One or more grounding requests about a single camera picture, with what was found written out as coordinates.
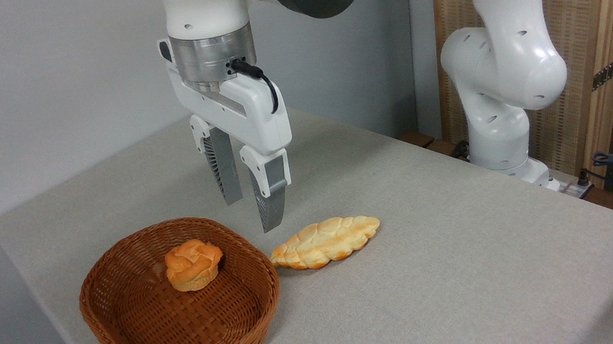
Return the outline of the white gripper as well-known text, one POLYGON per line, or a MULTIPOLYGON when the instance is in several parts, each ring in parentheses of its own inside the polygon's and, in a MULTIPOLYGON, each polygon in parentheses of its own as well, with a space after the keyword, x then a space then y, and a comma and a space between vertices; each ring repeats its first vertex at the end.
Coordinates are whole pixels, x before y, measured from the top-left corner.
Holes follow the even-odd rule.
POLYGON ((218 91, 197 90, 178 73, 168 39, 160 40, 158 47, 180 104, 193 114, 189 121, 198 152, 205 156, 224 201, 232 205, 243 198, 229 134, 245 145, 240 156, 250 172, 263 231, 276 228, 283 220, 286 187, 292 183, 284 149, 292 132, 283 100, 273 113, 269 85, 244 74, 219 83, 218 91))

